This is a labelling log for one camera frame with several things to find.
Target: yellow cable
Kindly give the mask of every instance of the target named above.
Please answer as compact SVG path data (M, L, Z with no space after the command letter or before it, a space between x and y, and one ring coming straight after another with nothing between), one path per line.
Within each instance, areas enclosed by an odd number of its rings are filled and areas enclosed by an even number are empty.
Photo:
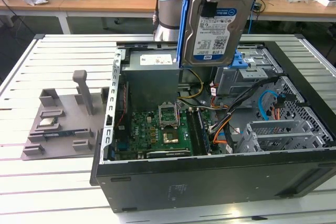
M192 73L198 78L198 80L199 80L200 83L201 83L201 88L199 89L199 92L196 93L196 94L189 95L189 96L187 96L187 97L177 97L178 99L189 99L189 98L193 98L193 97L196 97L196 96L198 96L199 94L201 94L202 91L203 91L203 81L202 81L201 78L198 76L198 74L196 74L193 70L191 70L191 69L189 69L189 70L190 70L190 72L192 72Z

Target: white sticker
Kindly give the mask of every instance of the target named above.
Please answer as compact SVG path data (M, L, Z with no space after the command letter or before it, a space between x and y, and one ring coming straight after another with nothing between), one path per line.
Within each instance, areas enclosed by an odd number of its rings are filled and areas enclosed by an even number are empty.
M216 88L211 88L211 95L216 96Z
M44 134L44 136L59 136L57 133Z
M235 20L236 12L236 9L223 8L217 9L213 18L200 17L194 46L195 56L203 55L203 60L210 60L216 59L213 55L225 52L230 37L227 28Z
M254 59L252 59L252 58L245 58L244 61L245 62L255 62Z
M226 145L226 150L228 153L232 153L232 148L228 144Z
M172 65L172 55L142 55L140 65Z

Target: computer case side panel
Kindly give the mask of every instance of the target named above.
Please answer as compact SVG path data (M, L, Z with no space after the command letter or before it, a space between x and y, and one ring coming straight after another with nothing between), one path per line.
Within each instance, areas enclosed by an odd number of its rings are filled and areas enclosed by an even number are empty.
M114 212L301 197L336 173L336 151L98 165Z

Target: wooden table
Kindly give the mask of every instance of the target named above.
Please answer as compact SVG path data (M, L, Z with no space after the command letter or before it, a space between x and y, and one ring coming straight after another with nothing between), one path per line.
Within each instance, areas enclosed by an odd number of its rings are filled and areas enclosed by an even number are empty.
M336 21L336 8L325 7L318 2L308 0L307 3L289 3L286 0L263 0L266 8L260 14L259 20L281 21Z
M67 17L145 17L151 18L156 0L49 0L48 4L29 6L22 0L9 0L17 15L56 16L64 34L71 30ZM264 0L266 8L259 20L336 22L336 7L324 7L317 2L288 3L286 0ZM0 3L0 15L11 15Z
M71 34L67 17L132 17L152 18L156 0L49 0L43 5L30 6L22 0L8 0L19 16L55 16L64 34ZM0 1L0 15L12 15Z

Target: metal table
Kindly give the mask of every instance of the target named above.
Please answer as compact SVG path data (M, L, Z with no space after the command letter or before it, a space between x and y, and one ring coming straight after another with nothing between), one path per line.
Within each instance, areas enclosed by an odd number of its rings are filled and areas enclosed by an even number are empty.
M0 87L0 223L331 223L336 178L303 198L130 212L115 215L99 187L89 184L92 158L21 161L23 144L43 88L76 93L72 72L85 69L91 92L107 86L118 40L152 35L47 35L34 39ZM244 35L274 40L336 112L335 69L305 40L292 35Z

